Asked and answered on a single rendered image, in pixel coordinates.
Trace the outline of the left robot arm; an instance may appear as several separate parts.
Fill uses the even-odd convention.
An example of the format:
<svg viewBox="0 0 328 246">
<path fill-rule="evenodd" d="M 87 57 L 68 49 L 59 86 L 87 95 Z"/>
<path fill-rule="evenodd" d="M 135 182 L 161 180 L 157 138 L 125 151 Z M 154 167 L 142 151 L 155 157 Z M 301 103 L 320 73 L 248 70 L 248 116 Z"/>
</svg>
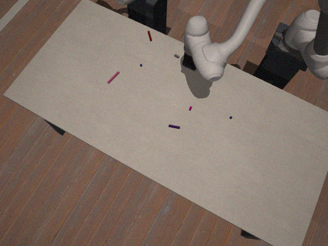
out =
<svg viewBox="0 0 328 246">
<path fill-rule="evenodd" d="M 202 78 L 214 82 L 221 79 L 228 58 L 244 42 L 267 0 L 250 0 L 233 35 L 223 43 L 212 43 L 206 18 L 191 17 L 184 30 L 184 43 L 190 50 L 194 65 Z M 282 33 L 277 51 L 300 62 L 305 61 L 311 73 L 319 79 L 328 79 L 328 0 L 318 0 L 320 12 L 300 13 Z"/>
</svg>

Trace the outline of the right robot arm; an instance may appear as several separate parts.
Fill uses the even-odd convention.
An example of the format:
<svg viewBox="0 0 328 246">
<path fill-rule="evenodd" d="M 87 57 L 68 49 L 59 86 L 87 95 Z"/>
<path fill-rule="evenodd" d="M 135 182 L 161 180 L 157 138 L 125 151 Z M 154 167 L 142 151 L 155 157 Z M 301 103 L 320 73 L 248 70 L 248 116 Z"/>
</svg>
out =
<svg viewBox="0 0 328 246">
<path fill-rule="evenodd" d="M 115 1 L 121 5 L 126 5 L 132 3 L 135 0 L 115 0 Z"/>
</svg>

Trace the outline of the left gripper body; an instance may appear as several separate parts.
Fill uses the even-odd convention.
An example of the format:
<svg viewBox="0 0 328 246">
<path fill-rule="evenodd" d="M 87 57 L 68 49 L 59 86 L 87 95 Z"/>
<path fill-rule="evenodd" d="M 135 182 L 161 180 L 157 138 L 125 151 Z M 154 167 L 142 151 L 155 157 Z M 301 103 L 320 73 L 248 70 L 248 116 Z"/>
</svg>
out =
<svg viewBox="0 0 328 246">
<path fill-rule="evenodd" d="M 193 59 L 192 59 L 192 54 L 191 54 L 190 50 L 185 46 L 185 43 L 184 43 L 184 60 L 182 61 L 182 65 L 191 70 L 196 69 Z"/>
</svg>

